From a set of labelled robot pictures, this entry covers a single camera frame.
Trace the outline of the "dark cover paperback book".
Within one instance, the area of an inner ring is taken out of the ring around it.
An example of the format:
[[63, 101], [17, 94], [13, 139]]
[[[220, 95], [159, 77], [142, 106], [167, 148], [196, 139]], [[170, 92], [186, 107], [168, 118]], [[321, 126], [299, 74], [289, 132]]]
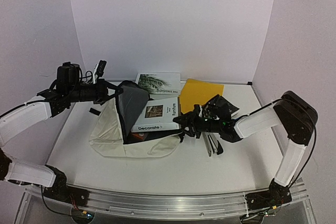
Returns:
[[218, 118], [231, 118], [236, 115], [239, 108], [231, 104], [223, 96], [217, 94], [207, 102], [207, 112], [212, 117], [217, 116]]

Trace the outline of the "white Decorate book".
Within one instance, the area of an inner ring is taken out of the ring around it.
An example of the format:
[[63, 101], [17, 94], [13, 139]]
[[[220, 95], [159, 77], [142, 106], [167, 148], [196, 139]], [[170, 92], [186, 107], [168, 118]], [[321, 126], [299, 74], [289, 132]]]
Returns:
[[148, 101], [131, 132], [179, 130], [180, 125], [173, 121], [179, 115], [180, 101], [178, 97]]

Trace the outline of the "white palm leaf book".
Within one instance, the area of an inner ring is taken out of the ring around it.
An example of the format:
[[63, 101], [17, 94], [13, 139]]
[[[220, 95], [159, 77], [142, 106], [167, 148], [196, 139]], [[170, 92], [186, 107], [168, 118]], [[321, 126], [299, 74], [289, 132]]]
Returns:
[[136, 84], [149, 94], [180, 95], [181, 75], [177, 72], [138, 73]]

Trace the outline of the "cream canvas backpack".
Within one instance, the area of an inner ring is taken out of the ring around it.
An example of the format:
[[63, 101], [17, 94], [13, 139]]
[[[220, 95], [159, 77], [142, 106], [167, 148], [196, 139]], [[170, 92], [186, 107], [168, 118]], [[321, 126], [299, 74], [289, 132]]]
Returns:
[[150, 130], [143, 140], [131, 129], [144, 111], [150, 95], [135, 82], [122, 81], [122, 93], [114, 94], [105, 104], [90, 135], [90, 146], [103, 157], [160, 158], [173, 153], [183, 142], [177, 130]]

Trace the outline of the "orange cover paperback book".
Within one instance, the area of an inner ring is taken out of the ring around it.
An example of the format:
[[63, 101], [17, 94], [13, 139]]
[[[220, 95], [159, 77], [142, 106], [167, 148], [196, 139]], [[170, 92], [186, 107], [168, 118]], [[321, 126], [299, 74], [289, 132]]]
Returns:
[[131, 136], [135, 141], [142, 142], [146, 140], [148, 133], [131, 133]]

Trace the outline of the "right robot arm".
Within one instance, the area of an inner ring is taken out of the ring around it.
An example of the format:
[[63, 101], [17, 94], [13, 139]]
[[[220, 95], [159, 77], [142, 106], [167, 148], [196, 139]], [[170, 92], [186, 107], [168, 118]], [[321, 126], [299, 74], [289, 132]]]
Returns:
[[307, 162], [302, 158], [309, 145], [317, 141], [318, 113], [293, 91], [286, 91], [279, 99], [243, 114], [232, 116], [234, 106], [217, 94], [205, 104], [173, 119], [190, 137], [202, 133], [216, 133], [229, 143], [237, 143], [267, 129], [282, 129], [287, 144], [274, 182], [280, 187], [291, 187], [301, 175]]

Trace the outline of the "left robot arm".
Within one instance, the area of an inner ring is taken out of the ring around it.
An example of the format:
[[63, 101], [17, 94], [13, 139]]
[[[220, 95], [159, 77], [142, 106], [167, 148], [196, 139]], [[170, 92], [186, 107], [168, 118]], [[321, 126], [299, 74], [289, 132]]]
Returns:
[[122, 88], [102, 77], [106, 64], [105, 60], [101, 60], [93, 71], [83, 74], [79, 64], [65, 62], [58, 67], [56, 78], [48, 88], [1, 114], [2, 181], [49, 187], [57, 199], [69, 198], [69, 186], [58, 180], [61, 172], [46, 165], [16, 158], [6, 153], [6, 146], [30, 129], [60, 115], [74, 103], [92, 102], [103, 105], [120, 95]]

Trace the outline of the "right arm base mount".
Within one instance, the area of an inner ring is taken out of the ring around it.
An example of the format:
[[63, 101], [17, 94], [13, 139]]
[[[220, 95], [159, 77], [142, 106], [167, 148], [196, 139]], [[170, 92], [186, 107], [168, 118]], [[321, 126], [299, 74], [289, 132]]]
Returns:
[[279, 207], [292, 201], [290, 186], [282, 186], [272, 179], [267, 190], [245, 196], [249, 210]]

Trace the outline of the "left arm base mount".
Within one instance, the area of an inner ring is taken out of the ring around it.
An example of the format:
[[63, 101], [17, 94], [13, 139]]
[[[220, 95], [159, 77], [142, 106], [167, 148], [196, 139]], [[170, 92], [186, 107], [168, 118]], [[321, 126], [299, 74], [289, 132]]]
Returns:
[[51, 187], [43, 189], [43, 196], [59, 202], [72, 204], [75, 209], [85, 207], [89, 191], [86, 189], [67, 185], [67, 177], [64, 173], [58, 173]]

